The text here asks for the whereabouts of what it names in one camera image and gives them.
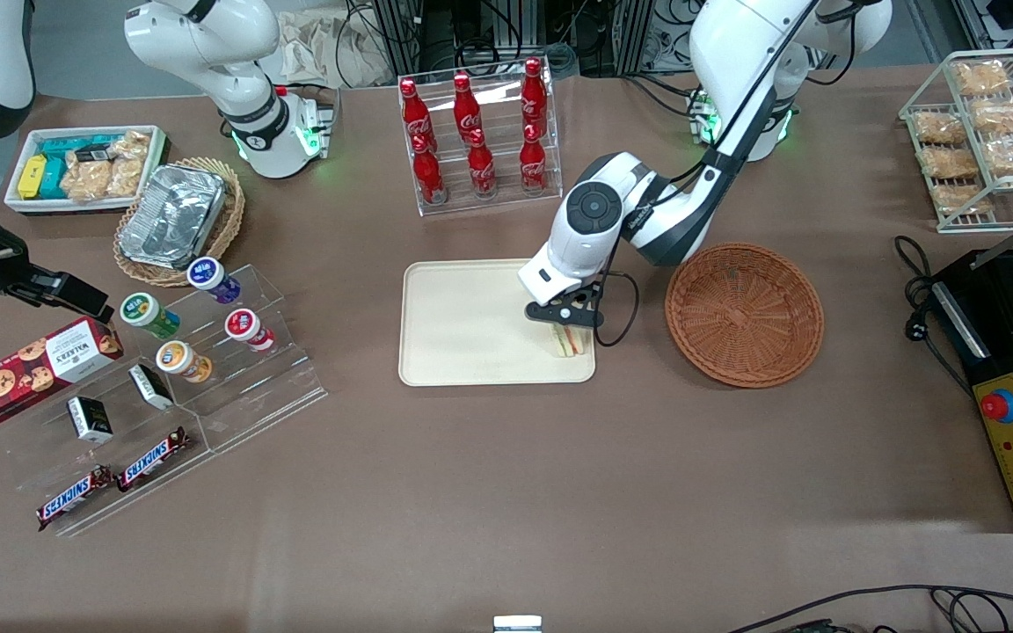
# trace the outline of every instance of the aluminum foil container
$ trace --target aluminum foil container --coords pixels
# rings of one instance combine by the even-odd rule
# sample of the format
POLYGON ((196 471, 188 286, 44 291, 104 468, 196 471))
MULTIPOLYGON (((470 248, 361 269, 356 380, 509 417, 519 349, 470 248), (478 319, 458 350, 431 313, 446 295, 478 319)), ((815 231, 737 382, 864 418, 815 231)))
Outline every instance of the aluminum foil container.
POLYGON ((225 180, 217 173, 160 165, 120 233, 120 250, 132 261, 185 269, 202 255, 223 206, 225 180))

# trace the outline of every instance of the emergency stop button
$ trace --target emergency stop button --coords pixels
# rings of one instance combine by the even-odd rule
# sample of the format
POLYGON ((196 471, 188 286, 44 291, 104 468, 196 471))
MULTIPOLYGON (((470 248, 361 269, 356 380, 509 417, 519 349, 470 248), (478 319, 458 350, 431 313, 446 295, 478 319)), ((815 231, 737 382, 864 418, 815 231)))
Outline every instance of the emergency stop button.
POLYGON ((1013 393, 1006 389, 996 389, 983 396, 980 400, 980 410, 990 419, 1009 424, 1013 422, 1013 393))

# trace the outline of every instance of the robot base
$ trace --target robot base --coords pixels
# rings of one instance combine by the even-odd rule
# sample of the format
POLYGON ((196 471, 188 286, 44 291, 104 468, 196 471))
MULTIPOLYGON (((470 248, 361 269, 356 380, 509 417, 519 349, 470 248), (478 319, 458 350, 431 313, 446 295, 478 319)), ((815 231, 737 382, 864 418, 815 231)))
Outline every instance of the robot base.
POLYGON ((233 136, 241 157, 252 165, 253 171, 264 177, 294 176, 310 161, 326 156, 323 134, 318 130, 330 128, 333 110, 318 110, 315 101, 292 93, 282 99, 289 105, 289 125, 272 140, 268 149, 245 148, 236 134, 233 136))

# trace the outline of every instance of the snickers bar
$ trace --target snickers bar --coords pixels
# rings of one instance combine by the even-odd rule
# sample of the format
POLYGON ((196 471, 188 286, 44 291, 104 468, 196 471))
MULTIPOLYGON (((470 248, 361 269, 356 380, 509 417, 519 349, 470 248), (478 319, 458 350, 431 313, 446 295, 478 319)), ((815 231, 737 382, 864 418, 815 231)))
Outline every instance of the snickers bar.
POLYGON ((97 465, 87 476, 36 509, 36 521, 38 522, 36 530, 42 532, 42 530, 49 528, 49 525, 58 517, 73 509, 89 494, 103 488, 104 485, 108 485, 113 480, 115 480, 115 476, 112 476, 108 466, 97 465))
POLYGON ((120 473, 116 479, 116 487, 120 488, 121 492, 128 492, 132 489, 132 485, 136 484, 137 480, 148 476, 158 466, 162 465, 166 461, 166 458, 173 456, 174 453, 177 453, 177 450, 183 448, 189 442, 190 439, 185 436, 185 429, 177 427, 177 429, 174 429, 173 432, 164 438, 162 442, 154 446, 154 449, 148 450, 145 456, 138 458, 136 463, 128 466, 125 472, 120 473))

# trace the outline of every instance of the red button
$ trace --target red button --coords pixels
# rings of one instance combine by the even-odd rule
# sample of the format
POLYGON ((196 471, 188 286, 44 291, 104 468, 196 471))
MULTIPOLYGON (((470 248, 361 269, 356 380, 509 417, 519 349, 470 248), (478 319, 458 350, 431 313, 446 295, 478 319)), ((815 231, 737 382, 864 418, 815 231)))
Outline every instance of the red button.
POLYGON ((1010 413, 1010 406, 1006 402, 1006 397, 997 393, 989 393, 980 401, 980 409, 984 414, 993 420, 1002 420, 1010 413))

